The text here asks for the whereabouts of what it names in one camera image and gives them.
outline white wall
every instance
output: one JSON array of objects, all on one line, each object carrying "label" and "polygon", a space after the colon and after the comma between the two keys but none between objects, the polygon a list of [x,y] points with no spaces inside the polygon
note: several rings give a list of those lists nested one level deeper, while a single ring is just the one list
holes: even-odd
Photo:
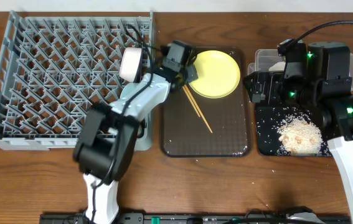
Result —
[{"label": "white wall", "polygon": [[353,0],[0,0],[0,11],[353,12]]}]

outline wood surface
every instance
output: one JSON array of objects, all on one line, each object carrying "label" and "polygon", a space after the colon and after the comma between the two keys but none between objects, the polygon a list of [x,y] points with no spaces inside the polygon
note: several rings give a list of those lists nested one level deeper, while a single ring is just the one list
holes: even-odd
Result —
[{"label": "wood surface", "polygon": [[[8,13],[0,12],[0,47],[7,17]],[[273,49],[282,40],[339,19],[353,19],[353,14],[157,13],[157,45],[174,39],[204,46],[234,45],[243,50],[248,65],[254,62],[256,50]],[[324,40],[343,41],[353,52],[353,26],[319,30],[306,42]],[[118,203],[123,210],[148,213],[238,214],[251,208],[279,210],[305,205],[316,213],[349,214],[333,158],[265,157],[254,146],[247,157],[239,159],[171,159],[159,149],[158,110],[154,144],[146,152],[135,153],[119,184]],[[41,213],[74,213],[86,206],[86,186],[72,160],[72,149],[0,150],[0,223],[37,223]]]}]

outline pair of chopsticks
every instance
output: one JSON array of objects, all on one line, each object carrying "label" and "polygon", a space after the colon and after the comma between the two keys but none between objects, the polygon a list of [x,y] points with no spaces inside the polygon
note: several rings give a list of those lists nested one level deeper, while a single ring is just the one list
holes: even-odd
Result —
[{"label": "pair of chopsticks", "polygon": [[187,86],[185,86],[185,85],[182,86],[182,88],[183,88],[184,93],[185,93],[186,96],[188,97],[188,99],[189,99],[191,105],[193,106],[195,112],[197,113],[197,115],[199,116],[199,118],[201,117],[201,118],[204,120],[204,122],[205,122],[205,124],[207,125],[209,131],[212,133],[211,127],[209,126],[209,124],[208,124],[206,118],[204,117],[204,115],[202,114],[202,112],[201,112],[201,110],[200,110],[200,108],[199,108],[199,105],[198,105],[197,102],[195,101],[195,99],[194,99],[193,95],[191,94],[189,88],[188,88]]}]

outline dish rack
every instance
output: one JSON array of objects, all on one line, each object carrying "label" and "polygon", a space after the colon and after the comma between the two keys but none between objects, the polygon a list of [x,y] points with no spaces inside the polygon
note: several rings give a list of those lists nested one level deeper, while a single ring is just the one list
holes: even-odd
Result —
[{"label": "dish rack", "polygon": [[[150,17],[26,18],[10,12],[0,51],[0,148],[74,147],[92,103],[117,100],[128,83],[119,77],[123,51],[138,43],[125,34],[127,24],[154,45],[153,12]],[[138,38],[133,29],[126,31]],[[148,67],[144,54],[142,73]],[[152,137],[148,114],[135,150],[150,148]]]}]

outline round plate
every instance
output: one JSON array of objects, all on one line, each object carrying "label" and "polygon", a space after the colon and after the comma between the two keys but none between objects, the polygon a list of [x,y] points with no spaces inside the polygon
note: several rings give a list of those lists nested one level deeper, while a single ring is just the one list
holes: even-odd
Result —
[{"label": "round plate", "polygon": [[240,81],[240,68],[237,62],[218,50],[199,53],[194,66],[199,78],[191,82],[190,86],[204,97],[227,96],[236,89]]}]

